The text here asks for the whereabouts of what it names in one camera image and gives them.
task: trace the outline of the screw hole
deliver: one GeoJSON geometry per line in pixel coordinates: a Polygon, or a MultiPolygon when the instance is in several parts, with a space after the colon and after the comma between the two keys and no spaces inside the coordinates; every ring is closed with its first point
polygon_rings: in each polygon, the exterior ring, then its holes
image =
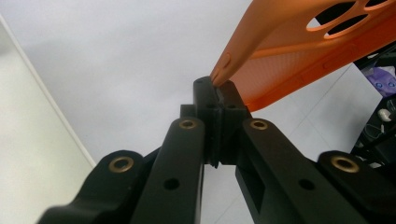
{"type": "Polygon", "coordinates": [[[193,129],[196,126],[196,123],[192,120],[185,119],[179,123],[180,128],[182,129],[193,129]]]}
{"type": "Polygon", "coordinates": [[[268,124],[261,120],[253,120],[250,123],[250,127],[258,130],[265,130],[268,128],[268,124]]]}
{"type": "Polygon", "coordinates": [[[123,173],[134,166],[134,160],[130,157],[117,157],[108,165],[108,169],[113,173],[123,173]]]}
{"type": "Polygon", "coordinates": [[[310,180],[301,179],[301,180],[299,180],[298,183],[299,183],[300,187],[302,187],[303,189],[307,189],[307,190],[315,189],[314,183],[312,183],[310,180]]]}
{"type": "Polygon", "coordinates": [[[179,186],[180,186],[180,183],[175,178],[167,179],[167,180],[165,180],[165,182],[163,182],[163,187],[165,189],[175,190],[175,189],[178,189],[179,186]]]}
{"type": "Polygon", "coordinates": [[[331,162],[335,168],[347,173],[357,173],[359,171],[359,165],[346,157],[334,156],[331,162]]]}

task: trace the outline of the hole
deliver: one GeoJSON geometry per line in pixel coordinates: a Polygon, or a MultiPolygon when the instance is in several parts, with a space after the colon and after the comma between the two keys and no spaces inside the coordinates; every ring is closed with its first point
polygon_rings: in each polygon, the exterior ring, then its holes
{"type": "Polygon", "coordinates": [[[357,17],[354,17],[352,19],[349,19],[347,21],[343,21],[340,24],[336,25],[335,27],[333,27],[328,34],[329,35],[335,35],[337,33],[340,33],[342,31],[345,31],[346,29],[356,25],[358,22],[362,21],[364,18],[367,17],[367,14],[364,15],[359,15],[357,17]]]}
{"type": "Polygon", "coordinates": [[[254,122],[254,126],[256,126],[258,128],[263,128],[263,127],[265,127],[265,124],[257,121],[257,122],[254,122]]]}
{"type": "Polygon", "coordinates": [[[113,173],[123,173],[134,166],[134,160],[130,157],[117,157],[108,165],[108,169],[113,173]]]}
{"type": "Polygon", "coordinates": [[[258,130],[265,130],[268,128],[268,124],[265,123],[264,121],[253,120],[250,123],[250,127],[254,128],[254,129],[258,129],[258,130]]]}
{"type": "Polygon", "coordinates": [[[167,179],[167,180],[165,180],[165,182],[163,182],[163,187],[165,189],[175,190],[175,189],[178,189],[179,186],[180,186],[180,183],[175,178],[167,179]]]}
{"type": "Polygon", "coordinates": [[[306,27],[315,28],[320,25],[326,24],[328,22],[334,21],[335,19],[339,18],[344,13],[346,13],[348,10],[350,10],[353,7],[353,5],[355,5],[355,2],[345,2],[329,7],[326,10],[320,12],[315,17],[315,19],[318,21],[319,24],[315,23],[314,20],[312,20],[311,22],[308,23],[306,27]]]}
{"type": "Polygon", "coordinates": [[[366,7],[375,7],[381,3],[386,2],[387,0],[370,0],[367,4],[366,7]]]}
{"type": "Polygon", "coordinates": [[[353,167],[352,163],[350,163],[349,161],[344,161],[344,160],[338,160],[337,164],[342,166],[342,167],[345,167],[346,169],[350,169],[350,168],[353,167]]]}
{"type": "Polygon", "coordinates": [[[360,169],[356,162],[343,156],[333,156],[331,158],[331,163],[335,168],[347,173],[357,173],[360,169]]]}
{"type": "Polygon", "coordinates": [[[120,160],[120,161],[116,161],[116,163],[114,164],[114,166],[118,169],[122,169],[125,168],[128,165],[128,161],[127,160],[120,160]]]}
{"type": "Polygon", "coordinates": [[[311,181],[309,181],[307,179],[301,179],[298,183],[299,183],[300,187],[302,187],[303,189],[307,189],[307,190],[315,189],[314,183],[312,183],[311,181]]]}
{"type": "Polygon", "coordinates": [[[192,120],[185,119],[185,120],[181,121],[178,125],[182,129],[193,129],[193,128],[195,128],[196,123],[192,120]]]}

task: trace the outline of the white wall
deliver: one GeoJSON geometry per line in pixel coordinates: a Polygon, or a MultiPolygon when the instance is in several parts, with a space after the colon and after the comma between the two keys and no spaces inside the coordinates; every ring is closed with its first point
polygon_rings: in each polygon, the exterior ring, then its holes
{"type": "Polygon", "coordinates": [[[0,223],[34,223],[69,203],[92,159],[0,18],[0,223]]]}

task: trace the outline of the orange plastic part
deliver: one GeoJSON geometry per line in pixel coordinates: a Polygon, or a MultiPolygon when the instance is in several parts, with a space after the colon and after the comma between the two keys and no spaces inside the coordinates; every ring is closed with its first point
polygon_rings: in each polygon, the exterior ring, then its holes
{"type": "Polygon", "coordinates": [[[210,75],[213,84],[232,80],[249,110],[261,109],[395,41],[396,0],[379,2],[253,0],[210,75]],[[308,26],[341,3],[353,6],[326,24],[308,26]],[[360,21],[327,35],[353,18],[360,21]]]}

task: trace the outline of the metal component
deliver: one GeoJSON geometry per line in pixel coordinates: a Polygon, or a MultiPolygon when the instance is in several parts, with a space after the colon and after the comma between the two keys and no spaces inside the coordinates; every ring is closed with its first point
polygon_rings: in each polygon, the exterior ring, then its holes
{"type": "Polygon", "coordinates": [[[332,165],[344,172],[357,173],[359,171],[359,165],[356,162],[341,156],[332,157],[332,165]]]}
{"type": "Polygon", "coordinates": [[[184,119],[178,124],[178,126],[180,126],[182,129],[193,129],[197,126],[197,124],[191,119],[184,119]]]}
{"type": "Polygon", "coordinates": [[[268,124],[262,120],[253,120],[250,122],[250,127],[258,130],[265,130],[268,128],[268,124]]]}
{"type": "Polygon", "coordinates": [[[130,157],[117,157],[108,165],[113,173],[124,173],[134,166],[134,160],[130,157]]]}

